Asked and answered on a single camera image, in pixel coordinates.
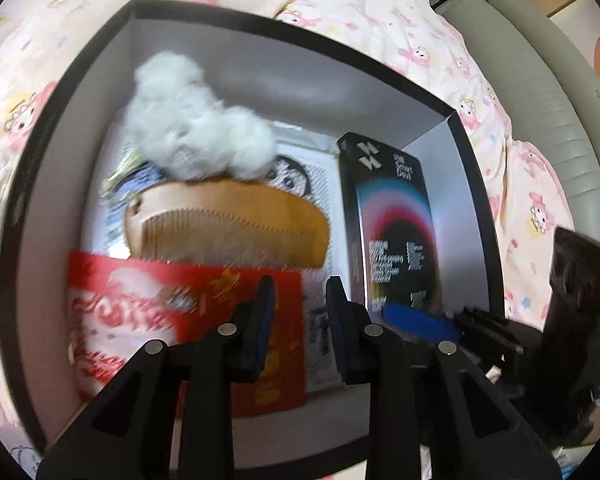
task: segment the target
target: green leather cushion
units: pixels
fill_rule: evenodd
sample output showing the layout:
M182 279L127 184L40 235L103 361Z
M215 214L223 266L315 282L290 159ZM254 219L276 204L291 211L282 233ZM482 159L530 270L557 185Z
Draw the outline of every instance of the green leather cushion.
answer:
M511 117L513 137L551 162L576 230L600 241L600 80L591 67L527 0L451 0L436 12L463 35Z

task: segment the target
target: white fluffy toy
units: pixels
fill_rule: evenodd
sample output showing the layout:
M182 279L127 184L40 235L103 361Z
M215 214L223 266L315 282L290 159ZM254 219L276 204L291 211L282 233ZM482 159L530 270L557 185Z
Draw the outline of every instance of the white fluffy toy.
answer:
M134 79L125 127L147 160L181 180L265 176L276 155L273 131L247 108L225 109L193 60L159 52Z

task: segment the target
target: silver rivet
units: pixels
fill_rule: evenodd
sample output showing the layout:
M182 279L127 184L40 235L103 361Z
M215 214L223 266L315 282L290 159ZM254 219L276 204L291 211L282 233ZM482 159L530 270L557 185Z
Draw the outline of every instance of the silver rivet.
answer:
M365 334L371 337L378 337L379 335L382 335L382 332L384 332L384 328L375 323L365 326Z
M456 346L456 343L451 341L440 341L440 343L438 343L438 350L440 350L443 354L451 355L456 353L458 347Z
M148 354L157 354L162 350L164 344L162 341L158 341L157 339L151 339L148 341L146 345L144 345L144 351Z
M220 335L233 335L236 332L238 332L238 327L235 326L233 323L222 323L222 325L218 327L218 333Z

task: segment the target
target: pink blanket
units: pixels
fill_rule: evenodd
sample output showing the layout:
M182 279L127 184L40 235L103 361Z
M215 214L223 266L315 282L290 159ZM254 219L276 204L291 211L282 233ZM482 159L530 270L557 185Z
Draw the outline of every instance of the pink blanket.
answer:
M40 110L86 41L128 0L5 0L0 6L0 212ZM188 0L304 27L364 52L458 110L496 224L507 315L542 327L556 225L573 227L547 160L511 122L461 35L428 0ZM0 368L0 437L33 474Z

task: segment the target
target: wooden comb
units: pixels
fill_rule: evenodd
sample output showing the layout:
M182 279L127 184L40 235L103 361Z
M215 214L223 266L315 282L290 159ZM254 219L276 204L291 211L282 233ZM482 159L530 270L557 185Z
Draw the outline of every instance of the wooden comb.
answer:
M131 200L124 228L134 258L210 266L319 269L329 242L309 201L231 179L151 186Z

